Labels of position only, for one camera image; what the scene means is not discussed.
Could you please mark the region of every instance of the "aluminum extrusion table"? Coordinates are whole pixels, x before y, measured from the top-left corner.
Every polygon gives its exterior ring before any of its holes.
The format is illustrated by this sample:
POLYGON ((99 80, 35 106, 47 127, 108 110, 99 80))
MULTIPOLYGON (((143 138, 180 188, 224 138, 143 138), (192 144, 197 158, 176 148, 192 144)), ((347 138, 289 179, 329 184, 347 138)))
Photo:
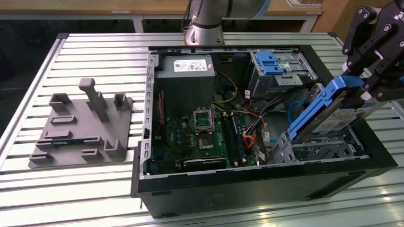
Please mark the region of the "aluminum extrusion table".
MULTIPOLYGON (((328 34, 227 33, 229 45, 309 44, 333 75, 345 57, 328 34)), ((400 225, 404 221, 404 111, 392 102, 367 121, 400 167, 328 199, 153 219, 129 198, 133 149, 143 126, 149 46, 183 45, 183 35, 69 34, 55 41, 0 139, 0 227, 5 226, 328 226, 400 225), (52 93, 84 98, 81 77, 93 77, 104 97, 125 92, 135 100, 127 160, 107 166, 37 170, 28 167, 51 112, 52 93)))

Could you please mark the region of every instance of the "metal frame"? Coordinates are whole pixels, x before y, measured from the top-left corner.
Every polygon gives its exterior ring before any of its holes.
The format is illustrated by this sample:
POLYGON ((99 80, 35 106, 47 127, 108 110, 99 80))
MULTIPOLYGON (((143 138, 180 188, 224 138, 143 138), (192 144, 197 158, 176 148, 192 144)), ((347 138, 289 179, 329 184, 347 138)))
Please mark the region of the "metal frame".
MULTIPOLYGON (((303 20, 301 33, 311 32, 319 15, 264 15, 259 18, 249 18, 248 20, 303 20)), ((183 15, 132 15, 132 14, 115 14, 115 15, 39 15, 39 14, 0 14, 0 20, 132 20, 135 32, 144 33, 143 20, 145 19, 183 19, 183 15)))
MULTIPOLYGON (((303 20, 303 26, 300 29, 301 33, 311 32, 315 27, 315 23, 317 21, 319 15, 264 15, 257 18, 224 18, 224 20, 303 20)), ((139 15, 132 18, 133 26, 136 32, 143 31, 143 20, 156 20, 156 19, 167 19, 167 20, 180 20, 183 19, 183 15, 139 15)))
MULTIPOLYGON (((225 33, 228 45, 309 44, 333 75, 341 73, 345 57, 328 34, 225 33)), ((183 35, 165 34, 71 34, 55 56, 47 57, 36 85, 24 98, 12 123, 1 138, 0 226, 329 226, 400 225, 404 221, 404 169, 397 168, 369 178, 336 196, 293 203, 280 203, 248 209, 224 210, 173 218, 152 219, 140 199, 129 198, 133 151, 128 150, 121 165, 31 171, 27 156, 41 132, 47 105, 53 91, 75 93, 72 86, 81 76, 95 76, 101 90, 129 92, 144 100, 139 83, 145 81, 148 47, 181 46, 183 35)), ((129 146, 137 146, 141 134, 144 103, 133 103, 129 146)), ((368 118, 368 124, 404 166, 404 121, 392 105, 385 105, 368 118)))

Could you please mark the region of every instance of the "cable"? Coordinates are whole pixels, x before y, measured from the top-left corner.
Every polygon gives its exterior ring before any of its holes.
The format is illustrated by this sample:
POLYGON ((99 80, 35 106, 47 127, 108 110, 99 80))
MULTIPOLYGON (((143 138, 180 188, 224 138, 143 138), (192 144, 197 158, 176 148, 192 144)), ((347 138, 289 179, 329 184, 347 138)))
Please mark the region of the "cable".
POLYGON ((257 141, 256 141, 256 139, 252 136, 249 136, 249 135, 243 138, 243 141, 244 141, 244 143, 247 145, 247 149, 248 150, 252 148, 253 145, 259 144, 257 141))
POLYGON ((199 17, 201 14, 201 8, 203 8, 203 0, 201 0, 200 8, 197 9, 196 17, 199 17))
POLYGON ((221 110, 223 112, 237 112, 237 113, 251 114, 252 116, 259 117, 255 113, 249 112, 245 108, 244 108, 245 111, 241 111, 241 110, 227 110, 227 109, 223 108, 217 103, 213 103, 213 105, 215 105, 215 106, 217 107, 217 109, 221 110))
POLYGON ((213 103, 213 105, 217 107, 219 110, 221 110, 223 112, 237 112, 237 113, 244 113, 244 114, 249 114, 247 111, 241 111, 241 110, 225 110, 220 105, 217 105, 217 103, 213 103))
POLYGON ((161 113, 161 92, 159 92, 159 112, 160 112, 160 123, 159 123, 159 127, 157 127, 157 130, 156 130, 156 135, 159 135, 160 128, 161 128, 161 123, 163 123, 163 113, 161 113))
POLYGON ((237 86, 236 86, 235 82, 232 81, 232 79, 227 76, 227 74, 224 74, 223 72, 217 72, 217 73, 221 74, 227 78, 227 80, 232 83, 232 85, 235 87, 235 94, 233 94, 233 97, 231 99, 223 100, 223 101, 213 101, 212 103, 216 103, 216 104, 217 103, 228 103, 228 102, 233 101, 233 99, 237 96, 237 86))
POLYGON ((289 124, 293 122, 293 120, 292 120, 292 108, 293 108, 293 105, 295 105, 296 103, 300 103, 300 104, 304 105, 304 101, 296 100, 295 102, 292 102, 292 104, 291 104, 291 106, 289 106, 289 110, 288 110, 288 120, 289 120, 289 124))
MULTIPOLYGON (((284 93, 281 93, 276 98, 273 98, 267 106, 261 109, 260 113, 259 113, 259 118, 263 118, 267 113, 277 106, 280 105, 289 97, 291 95, 297 92, 299 90, 301 89, 307 89, 309 87, 313 86, 313 83, 308 83, 308 84, 304 84, 299 87, 293 87, 291 88, 289 90, 287 90, 284 93)), ((259 119, 249 125, 249 127, 247 128, 247 132, 245 134, 251 134, 253 132, 253 130, 257 128, 257 125, 260 124, 260 121, 259 119)))
POLYGON ((184 13, 184 17, 183 17, 183 21, 181 21, 181 32, 184 32, 184 21, 185 21, 185 17, 189 17, 189 10, 191 10, 191 2, 192 0, 188 0, 188 6, 185 9, 185 13, 184 13))

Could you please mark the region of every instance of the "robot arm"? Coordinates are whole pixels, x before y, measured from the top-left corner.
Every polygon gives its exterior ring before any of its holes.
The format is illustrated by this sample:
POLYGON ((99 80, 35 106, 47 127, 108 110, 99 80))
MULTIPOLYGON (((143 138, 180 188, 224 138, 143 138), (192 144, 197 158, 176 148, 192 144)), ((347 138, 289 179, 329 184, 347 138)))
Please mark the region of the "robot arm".
POLYGON ((331 81, 288 128, 289 138, 327 136, 371 113, 375 102, 404 98, 404 0, 360 7, 343 47, 344 73, 331 81), (359 76, 372 69, 367 80, 359 76))
POLYGON ((223 45, 221 20, 261 16, 271 0, 191 0, 187 45, 223 45))

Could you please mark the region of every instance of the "blue cable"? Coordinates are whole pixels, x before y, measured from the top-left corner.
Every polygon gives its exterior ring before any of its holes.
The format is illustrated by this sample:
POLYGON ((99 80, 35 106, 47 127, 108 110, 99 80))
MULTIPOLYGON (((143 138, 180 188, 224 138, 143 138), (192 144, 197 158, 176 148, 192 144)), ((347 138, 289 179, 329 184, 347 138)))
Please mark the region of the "blue cable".
POLYGON ((296 103, 304 104, 304 101, 296 100, 295 102, 292 102, 292 104, 291 104, 291 106, 289 106, 289 111, 288 111, 288 120, 289 120, 289 124, 293 122, 293 120, 292 120, 292 108, 293 108, 293 105, 295 105, 296 103))

